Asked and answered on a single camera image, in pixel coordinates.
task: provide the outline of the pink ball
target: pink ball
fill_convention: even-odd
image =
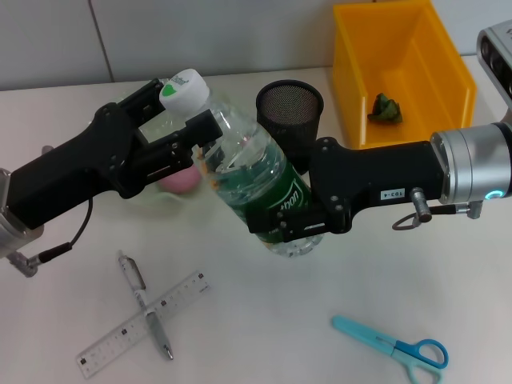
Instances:
[[[198,186],[200,182],[201,174],[196,166],[180,170],[162,180],[158,180],[160,188],[172,194],[185,194]]]

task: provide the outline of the green cloth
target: green cloth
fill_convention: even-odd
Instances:
[[[384,94],[378,94],[372,113],[368,115],[372,122],[403,122],[400,105]]]

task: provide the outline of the pen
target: pen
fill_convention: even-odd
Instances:
[[[146,313],[146,322],[150,329],[151,338],[153,339],[156,347],[164,358],[174,360],[173,351],[170,348],[169,339],[158,319],[157,314],[154,310],[147,309],[147,298],[146,298],[146,284],[142,279],[141,273],[138,270],[135,260],[124,255],[119,251],[119,265],[121,266],[122,272],[126,276],[128,283],[132,291],[134,292],[135,298],[142,311]]]

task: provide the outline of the ruler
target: ruler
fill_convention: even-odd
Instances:
[[[210,290],[206,276],[195,271],[147,306],[162,323]],[[84,378],[90,378],[148,335],[145,312],[138,312],[85,349],[76,361]]]

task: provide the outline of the table surface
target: table surface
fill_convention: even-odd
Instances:
[[[465,58],[478,84],[474,124],[498,121],[505,103]],[[255,115],[267,83],[296,78],[325,99],[319,135],[343,142],[330,69],[208,78]],[[43,145],[80,133],[101,105],[144,82],[0,93],[0,165],[15,170]],[[402,383],[399,364],[330,327],[343,314],[407,342],[441,341],[450,352],[446,382],[508,382],[512,360],[512,199],[484,204],[482,217],[436,218],[408,232],[391,225],[412,205],[365,210],[344,235],[328,234],[310,254],[279,257],[240,225],[207,186],[193,198],[136,206],[116,193],[94,198],[80,241],[24,278],[0,262],[2,383],[84,382],[75,356],[138,309],[119,269],[123,249],[139,264],[149,299],[194,270],[212,291],[166,324],[175,360],[148,338],[90,382]],[[86,205],[46,225],[27,255],[69,241]]]

